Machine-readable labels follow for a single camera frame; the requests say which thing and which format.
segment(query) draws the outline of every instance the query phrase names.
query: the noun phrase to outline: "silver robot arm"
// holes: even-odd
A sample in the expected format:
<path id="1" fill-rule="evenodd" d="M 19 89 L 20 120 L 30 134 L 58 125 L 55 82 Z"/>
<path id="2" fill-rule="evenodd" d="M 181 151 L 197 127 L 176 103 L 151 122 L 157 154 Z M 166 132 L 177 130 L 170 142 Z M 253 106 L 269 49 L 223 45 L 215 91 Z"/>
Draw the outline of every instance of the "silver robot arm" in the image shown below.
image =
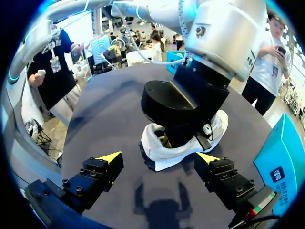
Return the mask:
<path id="1" fill-rule="evenodd" d="M 161 23 L 181 33 L 179 0 L 114 2 L 126 16 Z M 112 15 L 119 16 L 116 7 Z M 244 81 L 258 55 L 265 30 L 264 0 L 184 0 L 185 47 L 195 59 L 228 79 Z"/>
<path id="2" fill-rule="evenodd" d="M 89 9 L 98 9 L 111 2 L 112 0 L 65 0 L 50 5 L 34 22 L 25 36 L 25 43 L 17 50 L 9 70 L 9 83 L 16 83 L 24 67 L 57 35 L 52 34 L 52 20 Z"/>

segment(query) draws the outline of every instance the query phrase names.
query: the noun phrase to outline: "man in white shirt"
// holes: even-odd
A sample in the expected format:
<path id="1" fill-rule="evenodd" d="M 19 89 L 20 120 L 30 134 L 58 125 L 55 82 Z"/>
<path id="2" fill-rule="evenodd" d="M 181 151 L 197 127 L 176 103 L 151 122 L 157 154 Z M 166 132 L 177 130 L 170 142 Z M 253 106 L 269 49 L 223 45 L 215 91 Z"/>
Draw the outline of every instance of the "man in white shirt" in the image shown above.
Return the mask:
<path id="1" fill-rule="evenodd" d="M 251 104 L 257 99 L 255 108 L 261 115 L 269 110 L 277 97 L 282 75 L 287 79 L 291 72 L 291 53 L 280 40 L 285 24 L 273 14 L 268 16 L 270 31 L 264 34 L 256 63 L 242 93 Z"/>

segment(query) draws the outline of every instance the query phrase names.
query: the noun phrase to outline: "round table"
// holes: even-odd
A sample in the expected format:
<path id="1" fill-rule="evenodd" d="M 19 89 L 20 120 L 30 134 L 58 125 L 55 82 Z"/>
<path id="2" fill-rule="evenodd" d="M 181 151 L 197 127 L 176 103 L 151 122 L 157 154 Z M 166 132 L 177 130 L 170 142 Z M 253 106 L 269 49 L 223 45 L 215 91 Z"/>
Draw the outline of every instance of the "round table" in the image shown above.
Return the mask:
<path id="1" fill-rule="evenodd" d="M 193 168 L 193 156 L 155 173 L 147 168 L 138 143 L 150 123 L 141 111 L 144 84 L 170 80 L 165 66 L 143 64 L 92 78 L 74 110 L 65 140 L 62 178 L 71 178 L 89 157 L 122 151 L 124 169 L 109 193 L 102 193 L 84 215 L 112 228 L 185 229 L 227 228 L 234 212 L 209 193 Z M 253 161 L 271 127 L 236 91 L 222 106 L 229 125 L 210 153 L 228 157 L 247 179 L 263 181 Z"/>

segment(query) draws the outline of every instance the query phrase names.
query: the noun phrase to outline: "shoe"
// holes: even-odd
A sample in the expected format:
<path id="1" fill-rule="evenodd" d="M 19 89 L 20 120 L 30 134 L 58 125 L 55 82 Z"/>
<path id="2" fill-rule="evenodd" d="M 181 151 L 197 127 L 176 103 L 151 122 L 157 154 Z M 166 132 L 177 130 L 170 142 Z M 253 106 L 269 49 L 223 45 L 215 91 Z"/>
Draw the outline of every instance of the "shoe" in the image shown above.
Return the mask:
<path id="1" fill-rule="evenodd" d="M 155 123 L 147 125 L 143 131 L 140 150 L 147 166 L 155 172 L 164 170 L 181 162 L 191 153 L 208 153 L 213 150 L 220 142 L 222 136 L 228 128 L 228 115 L 219 110 L 211 121 L 210 125 L 203 127 L 204 132 L 213 138 L 208 139 L 211 148 L 203 151 L 198 140 L 193 137 L 185 145 L 178 148 L 166 148 L 161 141 L 164 137 L 158 137 L 155 132 L 162 130 L 163 127 Z"/>

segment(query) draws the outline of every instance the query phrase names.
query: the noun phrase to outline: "bolt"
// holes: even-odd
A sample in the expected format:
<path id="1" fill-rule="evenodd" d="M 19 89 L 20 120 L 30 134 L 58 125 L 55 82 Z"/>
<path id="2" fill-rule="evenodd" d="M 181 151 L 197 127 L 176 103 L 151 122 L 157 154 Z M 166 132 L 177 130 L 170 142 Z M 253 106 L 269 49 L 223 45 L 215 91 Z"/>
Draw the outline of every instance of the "bolt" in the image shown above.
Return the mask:
<path id="1" fill-rule="evenodd" d="M 81 186 L 77 186 L 77 187 L 75 188 L 75 191 L 76 191 L 76 194 L 77 194 L 77 195 L 79 195 L 79 196 L 82 195 L 82 187 L 81 187 Z"/>
<path id="2" fill-rule="evenodd" d="M 205 27 L 203 27 L 203 26 L 198 27 L 198 28 L 196 29 L 196 35 L 197 35 L 198 37 L 202 37 L 202 36 L 205 35 L 205 31 L 206 31 L 206 28 L 205 28 Z"/>
<path id="3" fill-rule="evenodd" d="M 39 200 L 41 200 L 41 195 L 38 193 L 37 195 L 36 195 L 36 199 L 39 201 Z"/>
<path id="4" fill-rule="evenodd" d="M 235 188 L 235 190 L 236 190 L 236 192 L 241 192 L 241 191 L 243 190 L 243 188 L 240 187 L 240 186 L 237 186 L 237 187 Z"/>
<path id="5" fill-rule="evenodd" d="M 226 173 L 222 173 L 222 174 L 221 174 L 221 177 L 222 177 L 222 178 L 225 178 L 225 177 L 227 177 L 227 176 L 228 176 L 228 175 L 227 175 Z"/>
<path id="6" fill-rule="evenodd" d="M 50 192 L 48 190 L 44 190 L 43 193 L 45 196 L 47 196 Z"/>
<path id="7" fill-rule="evenodd" d="M 64 179 L 64 180 L 62 180 L 62 186 L 63 187 L 69 187 L 69 180 L 68 179 Z"/>

